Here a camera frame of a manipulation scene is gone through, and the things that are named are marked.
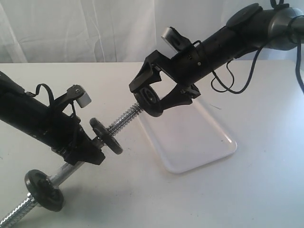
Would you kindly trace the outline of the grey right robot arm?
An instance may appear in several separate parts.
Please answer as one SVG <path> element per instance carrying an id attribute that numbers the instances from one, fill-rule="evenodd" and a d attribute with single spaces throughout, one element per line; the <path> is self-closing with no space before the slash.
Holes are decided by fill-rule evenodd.
<path id="1" fill-rule="evenodd" d="M 190 105 L 200 95 L 196 82 L 214 74 L 222 65 L 264 49 L 301 50 L 304 14 L 284 1 L 271 1 L 271 9 L 251 4 L 234 14 L 224 27 L 204 41 L 191 42 L 175 28 L 167 27 L 162 38 L 176 54 L 159 51 L 147 56 L 129 84 L 137 106 L 153 117 L 163 111 Z"/>

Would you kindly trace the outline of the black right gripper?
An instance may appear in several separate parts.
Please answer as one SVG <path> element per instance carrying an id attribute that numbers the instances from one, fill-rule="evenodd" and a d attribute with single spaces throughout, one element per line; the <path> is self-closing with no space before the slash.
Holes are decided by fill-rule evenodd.
<path id="1" fill-rule="evenodd" d="M 204 55 L 199 51 L 199 47 L 191 44 L 172 58 L 166 57 L 158 50 L 153 51 L 146 57 L 140 71 L 129 84 L 130 92 L 137 93 L 144 87 L 160 82 L 162 71 L 176 83 L 176 86 L 160 99 L 163 111 L 192 104 L 192 98 L 200 95 L 195 83 L 204 77 Z"/>

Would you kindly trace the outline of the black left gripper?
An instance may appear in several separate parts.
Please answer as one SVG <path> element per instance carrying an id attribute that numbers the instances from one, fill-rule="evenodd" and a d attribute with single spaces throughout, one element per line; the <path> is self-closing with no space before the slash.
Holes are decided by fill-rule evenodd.
<path id="1" fill-rule="evenodd" d="M 49 146 L 71 165 L 77 162 L 100 165 L 105 159 L 74 114 L 52 113 L 46 106 L 34 107 L 33 138 Z"/>

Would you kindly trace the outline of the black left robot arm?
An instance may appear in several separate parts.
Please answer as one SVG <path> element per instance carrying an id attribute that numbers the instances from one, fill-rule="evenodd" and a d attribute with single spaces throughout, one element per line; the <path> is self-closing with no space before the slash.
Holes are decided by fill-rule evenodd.
<path id="1" fill-rule="evenodd" d="M 76 165 L 87 162 L 100 165 L 105 155 L 83 130 L 80 118 L 63 110 L 77 102 L 83 108 L 91 103 L 85 89 L 73 85 L 54 98 L 46 84 L 39 84 L 34 93 L 27 92 L 5 73 L 0 74 L 0 119 L 49 146 L 64 161 Z"/>

